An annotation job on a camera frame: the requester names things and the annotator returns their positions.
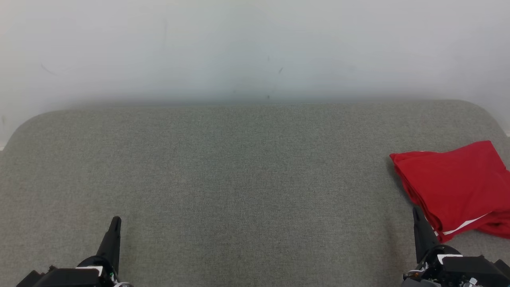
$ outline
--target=gray fabric surface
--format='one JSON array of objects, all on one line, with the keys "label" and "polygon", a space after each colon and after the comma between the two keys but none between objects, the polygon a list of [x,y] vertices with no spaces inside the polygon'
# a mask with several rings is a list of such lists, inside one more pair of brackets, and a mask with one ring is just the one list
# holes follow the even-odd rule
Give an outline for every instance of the gray fabric surface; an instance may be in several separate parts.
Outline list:
[{"label": "gray fabric surface", "polygon": [[[489,139],[460,101],[117,108],[37,116],[0,158],[0,285],[74,267],[123,219],[136,286],[399,286],[411,205],[388,157]],[[477,231],[449,244],[510,262]]]}]

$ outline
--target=folded red fabric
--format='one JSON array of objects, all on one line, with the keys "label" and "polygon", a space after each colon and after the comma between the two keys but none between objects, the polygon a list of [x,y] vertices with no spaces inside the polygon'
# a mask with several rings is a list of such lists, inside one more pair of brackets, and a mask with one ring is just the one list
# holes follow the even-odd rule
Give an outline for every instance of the folded red fabric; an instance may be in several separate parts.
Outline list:
[{"label": "folded red fabric", "polygon": [[440,242],[471,229],[510,238],[510,172],[490,141],[390,157]]}]

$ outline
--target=gray table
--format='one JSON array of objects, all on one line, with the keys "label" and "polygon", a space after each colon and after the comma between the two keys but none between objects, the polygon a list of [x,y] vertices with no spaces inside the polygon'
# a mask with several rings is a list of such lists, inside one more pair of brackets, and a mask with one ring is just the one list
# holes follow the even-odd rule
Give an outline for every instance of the gray table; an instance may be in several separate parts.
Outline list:
[{"label": "gray table", "polygon": [[[136,286],[398,286],[411,205],[388,157],[489,139],[460,101],[69,110],[23,124],[0,158],[0,285],[74,267],[123,219]],[[510,262],[510,241],[449,242]]]}]

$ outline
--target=red cloth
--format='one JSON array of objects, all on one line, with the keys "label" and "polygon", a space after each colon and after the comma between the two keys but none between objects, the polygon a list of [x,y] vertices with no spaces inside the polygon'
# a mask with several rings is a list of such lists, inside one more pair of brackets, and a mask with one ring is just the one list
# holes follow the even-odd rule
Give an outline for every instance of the red cloth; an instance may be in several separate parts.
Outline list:
[{"label": "red cloth", "polygon": [[390,157],[405,191],[423,209],[440,242],[471,229],[510,238],[510,172],[490,141],[446,153]]}]

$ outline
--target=white wall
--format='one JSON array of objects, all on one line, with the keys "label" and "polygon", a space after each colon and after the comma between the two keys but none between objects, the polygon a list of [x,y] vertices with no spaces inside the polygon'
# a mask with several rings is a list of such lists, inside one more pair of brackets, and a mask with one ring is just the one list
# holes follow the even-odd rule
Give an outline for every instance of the white wall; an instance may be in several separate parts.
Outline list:
[{"label": "white wall", "polygon": [[316,95],[463,99],[510,131],[509,15],[508,0],[0,0],[0,142],[80,105]]}]

